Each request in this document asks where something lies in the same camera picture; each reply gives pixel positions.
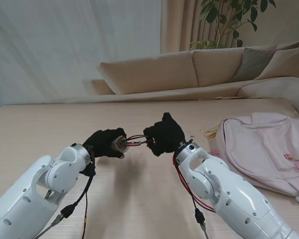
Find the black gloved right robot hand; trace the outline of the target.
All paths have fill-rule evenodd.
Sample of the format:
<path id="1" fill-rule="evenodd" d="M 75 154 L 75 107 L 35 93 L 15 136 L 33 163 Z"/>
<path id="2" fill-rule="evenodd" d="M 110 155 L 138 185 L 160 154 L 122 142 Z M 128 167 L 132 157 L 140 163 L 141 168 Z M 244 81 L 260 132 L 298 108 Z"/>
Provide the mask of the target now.
<path id="1" fill-rule="evenodd" d="M 155 143 L 148 142 L 148 148 L 155 156 L 163 153 L 173 153 L 185 142 L 185 135 L 180 125 L 172 118 L 170 113 L 164 113 L 162 120 L 143 130 L 147 140 L 153 139 Z"/>

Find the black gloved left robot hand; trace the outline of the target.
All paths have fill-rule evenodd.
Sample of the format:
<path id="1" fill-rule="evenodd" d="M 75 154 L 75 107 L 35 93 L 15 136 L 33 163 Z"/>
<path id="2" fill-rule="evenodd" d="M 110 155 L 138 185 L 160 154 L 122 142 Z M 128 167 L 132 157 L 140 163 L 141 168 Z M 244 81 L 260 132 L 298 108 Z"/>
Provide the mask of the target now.
<path id="1" fill-rule="evenodd" d="M 122 128 L 98 130 L 94 132 L 83 144 L 89 152 L 93 153 L 94 157 L 112 157 L 124 158 L 124 154 L 112 149 L 112 142 L 118 137 L 126 137 L 126 133 Z"/>

